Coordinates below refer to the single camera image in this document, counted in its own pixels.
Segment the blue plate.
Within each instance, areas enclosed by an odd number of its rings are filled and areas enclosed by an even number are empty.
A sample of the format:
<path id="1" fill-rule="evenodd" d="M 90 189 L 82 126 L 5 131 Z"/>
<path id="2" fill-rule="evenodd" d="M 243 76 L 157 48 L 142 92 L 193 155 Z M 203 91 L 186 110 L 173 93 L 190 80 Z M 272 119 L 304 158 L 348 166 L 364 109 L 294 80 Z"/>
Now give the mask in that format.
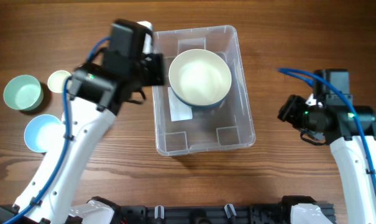
<path id="1" fill-rule="evenodd" d="M 170 90 L 171 90 L 172 93 L 175 95 L 175 97 L 176 97 L 180 102 L 182 102 L 184 105 L 187 105 L 187 106 L 192 107 L 192 108 L 198 108 L 198 109 L 210 109 L 210 108 L 214 108 L 214 107 L 220 106 L 220 105 L 223 103 L 223 101 L 228 97 L 228 94 L 227 94 L 224 98 L 222 98 L 221 100 L 219 100 L 219 101 L 217 101 L 217 102 L 215 102 L 215 103 L 211 103 L 211 104 L 209 104 L 209 105 L 196 105 L 196 104 L 191 104 L 191 103 L 189 103 L 189 102 L 183 100 L 181 97 L 179 97 L 179 96 L 175 93 L 175 91 L 174 91 L 173 88 L 170 87 Z"/>

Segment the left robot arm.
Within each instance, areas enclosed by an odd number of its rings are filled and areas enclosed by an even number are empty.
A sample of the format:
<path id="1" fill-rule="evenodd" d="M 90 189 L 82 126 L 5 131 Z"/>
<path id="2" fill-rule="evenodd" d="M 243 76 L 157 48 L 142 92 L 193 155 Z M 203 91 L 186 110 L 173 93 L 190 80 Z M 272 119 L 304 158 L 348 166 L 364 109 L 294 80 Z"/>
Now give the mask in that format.
<path id="1" fill-rule="evenodd" d="M 61 149 L 46 153 L 30 184 L 10 205 L 0 206 L 0 223 L 117 223 L 119 207 L 95 197 L 72 200 L 97 144 L 121 106 L 145 86 L 164 84 L 162 54 L 153 51 L 150 22 L 117 19 L 64 83 L 65 132 Z"/>

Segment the green bowl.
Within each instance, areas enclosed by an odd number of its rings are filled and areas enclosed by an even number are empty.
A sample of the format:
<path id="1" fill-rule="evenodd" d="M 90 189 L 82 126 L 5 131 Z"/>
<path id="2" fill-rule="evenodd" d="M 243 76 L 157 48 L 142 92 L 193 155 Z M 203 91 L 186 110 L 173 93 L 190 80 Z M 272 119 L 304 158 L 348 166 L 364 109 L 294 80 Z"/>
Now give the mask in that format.
<path id="1" fill-rule="evenodd" d="M 14 110 L 31 111 L 36 109 L 44 98 L 44 91 L 38 79 L 31 75 L 13 78 L 5 87 L 3 99 Z"/>

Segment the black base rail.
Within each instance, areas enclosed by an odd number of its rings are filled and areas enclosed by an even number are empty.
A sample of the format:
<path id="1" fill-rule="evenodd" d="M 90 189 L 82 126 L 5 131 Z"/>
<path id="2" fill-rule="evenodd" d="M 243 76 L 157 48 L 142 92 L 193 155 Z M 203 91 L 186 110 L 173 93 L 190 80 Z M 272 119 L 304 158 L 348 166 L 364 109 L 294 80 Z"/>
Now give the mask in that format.
<path id="1" fill-rule="evenodd" d="M 223 206 L 217 207 L 165 207 L 163 215 L 155 215 L 153 207 L 121 206 L 121 220 L 119 223 L 145 223 L 145 224 L 189 224 L 193 223 L 195 215 L 202 215 L 211 223 L 237 223 L 237 224 L 271 224 L 289 223 L 278 204 L 255 204 L 249 206 L 235 206 L 236 214 L 228 216 Z"/>

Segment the cream cup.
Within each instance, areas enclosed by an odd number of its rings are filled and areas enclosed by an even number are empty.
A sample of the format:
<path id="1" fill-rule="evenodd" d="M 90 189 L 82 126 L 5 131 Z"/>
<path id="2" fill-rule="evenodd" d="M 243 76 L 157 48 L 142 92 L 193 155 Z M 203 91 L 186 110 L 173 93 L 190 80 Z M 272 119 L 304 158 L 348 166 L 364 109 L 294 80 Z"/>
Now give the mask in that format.
<path id="1" fill-rule="evenodd" d="M 66 70 L 58 70 L 53 72 L 47 81 L 48 89 L 54 93 L 62 93 L 65 85 L 65 81 L 71 73 Z"/>

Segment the clear plastic storage container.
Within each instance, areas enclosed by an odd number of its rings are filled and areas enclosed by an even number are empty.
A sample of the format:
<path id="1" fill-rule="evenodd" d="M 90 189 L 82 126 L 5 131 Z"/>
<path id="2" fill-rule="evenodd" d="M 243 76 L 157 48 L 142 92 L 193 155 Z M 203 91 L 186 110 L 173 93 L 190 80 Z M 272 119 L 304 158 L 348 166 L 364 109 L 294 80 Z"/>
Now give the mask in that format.
<path id="1" fill-rule="evenodd" d="M 192 119 L 171 121 L 168 102 L 170 84 L 153 87 L 157 152 L 162 156 L 181 156 L 250 147 L 256 135 L 236 29 L 225 25 L 154 34 L 154 52 L 164 55 L 166 71 L 176 56 L 191 49 L 214 52 L 227 63 L 232 74 L 231 90 L 220 106 L 191 108 Z"/>

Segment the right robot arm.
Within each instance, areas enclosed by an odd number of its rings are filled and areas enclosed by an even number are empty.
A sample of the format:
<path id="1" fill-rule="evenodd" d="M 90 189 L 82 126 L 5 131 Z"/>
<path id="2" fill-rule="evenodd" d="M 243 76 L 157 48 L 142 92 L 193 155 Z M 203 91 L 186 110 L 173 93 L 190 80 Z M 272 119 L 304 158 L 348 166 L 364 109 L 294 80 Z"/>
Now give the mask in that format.
<path id="1" fill-rule="evenodd" d="M 355 106 L 346 69 L 278 72 L 306 82 L 308 99 L 290 95 L 278 118 L 314 146 L 329 146 L 341 177 L 350 223 L 376 223 L 376 114 Z"/>

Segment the white label in container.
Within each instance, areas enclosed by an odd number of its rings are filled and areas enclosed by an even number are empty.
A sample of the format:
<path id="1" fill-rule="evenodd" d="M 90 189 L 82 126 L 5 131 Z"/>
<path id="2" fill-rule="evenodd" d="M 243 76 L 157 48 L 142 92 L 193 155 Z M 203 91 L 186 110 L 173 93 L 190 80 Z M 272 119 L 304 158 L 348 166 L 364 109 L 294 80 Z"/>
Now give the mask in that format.
<path id="1" fill-rule="evenodd" d="M 191 107 L 180 101 L 171 87 L 168 87 L 168 102 L 171 121 L 185 121 L 193 118 Z"/>

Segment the cream plate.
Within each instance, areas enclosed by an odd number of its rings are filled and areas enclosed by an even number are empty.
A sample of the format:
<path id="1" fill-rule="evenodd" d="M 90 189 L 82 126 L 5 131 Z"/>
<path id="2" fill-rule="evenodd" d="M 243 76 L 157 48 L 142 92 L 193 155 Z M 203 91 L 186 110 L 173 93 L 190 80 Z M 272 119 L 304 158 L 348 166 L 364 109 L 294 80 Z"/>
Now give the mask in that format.
<path id="1" fill-rule="evenodd" d="M 172 61 L 168 80 L 175 93 L 196 105 L 209 105 L 224 98 L 232 86 L 227 63 L 214 52 L 186 50 Z"/>

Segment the light blue bowl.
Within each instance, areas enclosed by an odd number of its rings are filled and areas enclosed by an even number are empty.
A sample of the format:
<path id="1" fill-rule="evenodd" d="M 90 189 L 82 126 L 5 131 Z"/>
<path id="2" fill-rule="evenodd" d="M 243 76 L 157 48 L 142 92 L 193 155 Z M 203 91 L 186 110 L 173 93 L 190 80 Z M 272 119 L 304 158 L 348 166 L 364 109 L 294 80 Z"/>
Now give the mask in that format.
<path id="1" fill-rule="evenodd" d="M 64 128 L 61 121 L 50 114 L 43 114 L 32 119 L 25 128 L 25 145 L 33 152 L 45 153 L 63 146 Z"/>

